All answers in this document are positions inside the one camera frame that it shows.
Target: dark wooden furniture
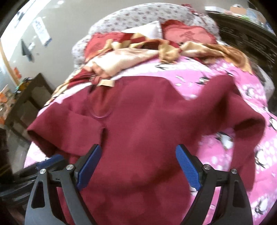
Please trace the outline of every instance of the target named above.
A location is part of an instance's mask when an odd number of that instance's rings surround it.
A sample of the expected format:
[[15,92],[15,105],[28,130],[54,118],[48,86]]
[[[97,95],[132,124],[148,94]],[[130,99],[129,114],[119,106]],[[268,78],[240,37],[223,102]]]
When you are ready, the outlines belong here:
[[[245,53],[270,76],[277,87],[277,37],[238,17],[213,12],[207,14],[218,24],[222,41]],[[277,88],[268,102],[268,108],[277,115]]]
[[18,111],[20,107],[26,102],[30,101],[31,104],[37,109],[41,110],[41,106],[39,106],[36,101],[32,98],[32,91],[35,87],[45,87],[46,90],[53,94],[53,90],[50,88],[50,86],[45,81],[43,75],[39,73],[27,86],[27,88],[20,94],[12,108],[10,109],[10,112],[7,115],[7,118],[5,120],[5,125],[14,132],[17,136],[20,138],[26,140],[27,142],[30,142],[27,138],[25,138],[20,132],[18,132],[14,127],[14,122],[19,123],[24,129],[27,129],[27,125],[20,119],[18,116]]

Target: bedding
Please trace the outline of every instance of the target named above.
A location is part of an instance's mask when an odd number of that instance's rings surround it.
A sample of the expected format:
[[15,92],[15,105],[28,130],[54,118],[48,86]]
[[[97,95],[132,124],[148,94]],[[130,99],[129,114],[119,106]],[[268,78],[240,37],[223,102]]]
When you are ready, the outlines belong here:
[[122,31],[153,21],[164,23],[170,19],[181,21],[188,26],[201,26],[220,40],[219,29],[215,21],[207,15],[199,14],[192,7],[170,3],[146,3],[118,10],[91,26],[88,35],[72,48],[74,68],[79,69],[84,65],[84,49],[93,34]]
[[[160,9],[160,11],[164,14],[163,17],[160,16],[159,11],[156,11],[157,14],[155,14],[154,17],[147,13],[150,11],[155,11],[156,9]],[[174,10],[176,10],[177,13],[167,13]],[[85,57],[83,56],[83,49],[91,40],[91,37],[94,33],[110,32],[112,31],[112,28],[113,30],[118,31],[124,30],[127,28],[127,26],[139,26],[144,22],[152,22],[154,21],[153,18],[156,17],[159,17],[159,21],[165,22],[167,20],[165,15],[168,15],[168,19],[180,20],[186,25],[200,25],[205,27],[217,38],[217,40],[220,39],[218,28],[214,21],[207,16],[200,16],[196,11],[193,11],[189,7],[181,7],[166,3],[149,3],[140,5],[139,7],[130,7],[115,12],[113,16],[109,15],[101,22],[93,25],[90,30],[90,34],[82,40],[82,43],[79,42],[74,46],[73,54],[75,63],[77,62],[75,67],[80,69],[75,70],[70,75],[70,77],[67,79],[67,85],[60,87],[59,93],[55,93],[52,101],[50,101],[48,103],[49,105],[44,107],[39,112],[38,117],[43,112],[46,112],[48,109],[50,109],[54,103],[62,104],[62,102],[70,96],[78,93],[88,86],[91,86],[92,83],[97,84],[97,82],[99,82],[99,80],[97,80],[96,83],[94,81],[96,77],[100,76],[97,76],[96,73],[88,73],[88,71],[83,68],[85,61]],[[126,17],[126,20],[117,20],[117,17]],[[79,50],[79,55],[76,56],[75,53],[77,50]],[[210,64],[205,65],[203,63],[203,59],[192,59],[185,56],[178,56],[175,61],[176,63],[172,64],[161,64],[160,59],[150,59],[120,71],[116,76],[112,77],[111,80],[118,80],[124,76],[164,77],[171,82],[174,88],[181,95],[183,95],[186,100],[193,100],[198,97],[201,89],[214,76],[226,75],[226,73],[230,76],[233,76],[234,82],[244,101],[252,109],[260,113],[266,121],[264,135],[253,152],[255,155],[256,166],[255,181],[253,189],[248,192],[254,225],[258,225],[267,215],[268,211],[277,198],[277,184],[275,179],[275,171],[277,169],[277,122],[276,117],[268,112],[266,94],[264,92],[263,86],[259,82],[258,78],[250,73],[251,69],[242,71],[240,68],[235,66],[234,62],[227,62],[223,59],[216,58]],[[232,128],[212,135],[205,135],[198,143],[199,151],[197,156],[202,161],[202,163],[208,163],[215,169],[228,170],[228,168],[230,168],[231,159],[233,156],[234,140],[235,134]],[[32,143],[27,154],[25,166],[46,158],[46,155],[42,153],[34,143]],[[191,188],[190,203],[192,203],[195,195],[196,191]],[[207,214],[205,224],[209,223],[212,218],[218,195],[219,189],[217,188],[213,202],[210,206],[210,210]]]
[[[204,87],[205,80],[209,80],[214,76],[224,75],[226,71],[234,77],[235,84],[245,102],[256,112],[262,114],[266,120],[264,136],[254,149],[256,161],[255,182],[252,191],[248,192],[254,224],[258,225],[277,198],[277,190],[275,188],[277,185],[275,179],[275,171],[277,169],[276,117],[267,110],[265,92],[258,78],[248,72],[243,72],[232,63],[227,63],[222,59],[206,66],[196,60],[181,56],[176,64],[161,65],[158,59],[153,59],[126,69],[112,79],[117,80],[122,76],[164,77],[171,81],[175,89],[185,99],[189,100],[197,98],[199,92]],[[64,99],[82,90],[87,85],[91,85],[91,83],[80,84],[66,90],[54,102],[62,103]],[[51,107],[52,104],[43,108],[39,115]],[[233,129],[227,129],[213,135],[206,135],[198,143],[199,151],[197,156],[202,163],[208,163],[219,170],[227,170],[230,167],[233,155],[234,139]],[[219,189],[217,188],[205,224],[212,218],[218,194]],[[191,189],[190,202],[193,201],[195,195],[195,190]]]
[[191,41],[187,41],[179,46],[173,41],[148,39],[139,33],[124,34],[117,32],[114,34],[112,32],[107,35],[110,38],[106,39],[105,44],[102,43],[102,45],[98,45],[97,48],[92,48],[91,52],[88,52],[86,58],[87,64],[79,70],[79,74],[77,75],[78,81],[72,77],[68,78],[55,90],[53,98],[47,104],[71,86],[72,83],[81,83],[82,80],[79,79],[81,76],[84,76],[83,82],[92,79],[93,83],[97,84],[100,79],[112,77],[122,69],[136,65],[157,55],[162,63],[174,63],[180,54],[197,57],[204,64],[212,63],[217,58],[224,58],[227,62],[232,62],[243,71],[248,71],[252,74],[249,59],[244,53],[233,47],[200,44]]

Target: maroon sweater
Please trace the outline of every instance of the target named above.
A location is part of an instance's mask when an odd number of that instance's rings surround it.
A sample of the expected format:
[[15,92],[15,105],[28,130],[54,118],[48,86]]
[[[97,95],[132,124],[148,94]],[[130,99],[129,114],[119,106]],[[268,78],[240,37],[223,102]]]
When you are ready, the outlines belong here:
[[102,158],[81,192],[99,225],[180,224],[190,192],[175,147],[183,143],[194,155],[202,135],[229,127],[235,130],[231,167],[252,188],[253,149],[265,121],[240,97],[231,76],[212,78],[190,101],[158,77],[123,77],[114,88],[89,91],[51,105],[28,133],[47,156],[63,153],[70,163],[93,144],[102,146]]

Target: blue gripper pad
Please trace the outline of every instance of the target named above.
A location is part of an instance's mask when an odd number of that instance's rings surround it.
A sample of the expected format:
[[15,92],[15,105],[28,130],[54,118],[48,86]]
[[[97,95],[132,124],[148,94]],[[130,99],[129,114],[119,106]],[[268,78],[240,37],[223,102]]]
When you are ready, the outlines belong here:
[[199,179],[199,173],[180,145],[177,145],[176,147],[176,158],[190,186],[199,191],[202,186]]
[[38,162],[36,167],[38,170],[41,170],[43,168],[48,168],[48,167],[54,165],[55,163],[62,161],[63,159],[64,159],[64,157],[62,155],[56,154],[56,155],[53,155],[50,159],[47,159],[42,162]]
[[88,185],[88,182],[93,172],[95,171],[98,162],[100,161],[101,155],[102,148],[98,145],[78,173],[78,181],[76,187],[79,191]]

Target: pink bedsheet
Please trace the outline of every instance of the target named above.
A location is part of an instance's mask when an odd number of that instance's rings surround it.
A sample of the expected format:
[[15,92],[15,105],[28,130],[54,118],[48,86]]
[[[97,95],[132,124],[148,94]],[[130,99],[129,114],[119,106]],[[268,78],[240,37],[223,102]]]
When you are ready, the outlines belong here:
[[[252,209],[254,225],[258,225],[267,215],[277,198],[277,121],[268,112],[266,96],[258,78],[248,72],[243,72],[231,63],[218,60],[215,64],[205,66],[195,60],[180,57],[178,63],[160,65],[157,59],[142,63],[119,73],[113,80],[122,76],[158,76],[170,80],[176,90],[187,100],[197,98],[205,82],[209,78],[229,73],[235,77],[235,83],[242,98],[266,121],[264,137],[254,149],[256,155],[256,176],[253,190],[248,192]],[[63,99],[90,85],[82,84],[67,90],[55,99],[61,103]],[[47,110],[51,104],[43,108],[39,114]],[[234,133],[229,128],[214,135],[203,136],[199,142],[198,158],[203,164],[210,164],[217,170],[227,171],[232,159]],[[25,166],[45,159],[45,155],[33,143],[27,154]],[[216,188],[214,198],[204,224],[210,223],[219,196],[220,188]],[[196,190],[191,188],[191,203],[196,196]]]

